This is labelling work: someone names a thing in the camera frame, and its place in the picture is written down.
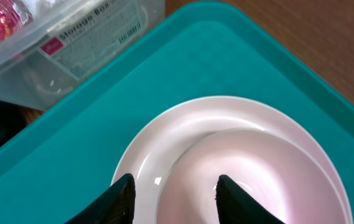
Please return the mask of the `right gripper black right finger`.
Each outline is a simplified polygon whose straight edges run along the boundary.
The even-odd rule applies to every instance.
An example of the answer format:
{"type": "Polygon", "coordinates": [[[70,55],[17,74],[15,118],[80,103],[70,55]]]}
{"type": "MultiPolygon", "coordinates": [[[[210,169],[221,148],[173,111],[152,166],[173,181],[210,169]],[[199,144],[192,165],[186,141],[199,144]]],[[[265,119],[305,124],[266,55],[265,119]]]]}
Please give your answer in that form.
{"type": "Polygon", "coordinates": [[[284,224],[227,175],[220,175],[216,187],[220,224],[284,224]]]}

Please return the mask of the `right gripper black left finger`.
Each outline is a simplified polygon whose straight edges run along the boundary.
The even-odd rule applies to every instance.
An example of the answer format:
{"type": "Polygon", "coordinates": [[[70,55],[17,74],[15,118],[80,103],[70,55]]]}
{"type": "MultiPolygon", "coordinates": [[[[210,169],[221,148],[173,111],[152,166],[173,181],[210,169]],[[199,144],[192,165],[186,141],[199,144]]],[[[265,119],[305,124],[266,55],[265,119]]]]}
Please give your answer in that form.
{"type": "Polygon", "coordinates": [[[126,173],[66,224],[132,224],[135,198],[134,177],[126,173]]]}

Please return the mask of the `small pink plate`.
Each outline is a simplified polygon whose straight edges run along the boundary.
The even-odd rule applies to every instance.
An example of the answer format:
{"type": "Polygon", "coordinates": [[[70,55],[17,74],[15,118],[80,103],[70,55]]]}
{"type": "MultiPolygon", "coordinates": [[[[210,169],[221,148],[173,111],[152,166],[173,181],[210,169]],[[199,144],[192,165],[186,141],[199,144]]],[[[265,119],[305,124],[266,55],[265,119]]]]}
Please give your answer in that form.
{"type": "Polygon", "coordinates": [[[157,223],[219,223],[216,187],[227,175],[284,223],[351,223],[325,169],[294,143],[253,129],[211,134],[172,166],[157,203],[157,223]]]}

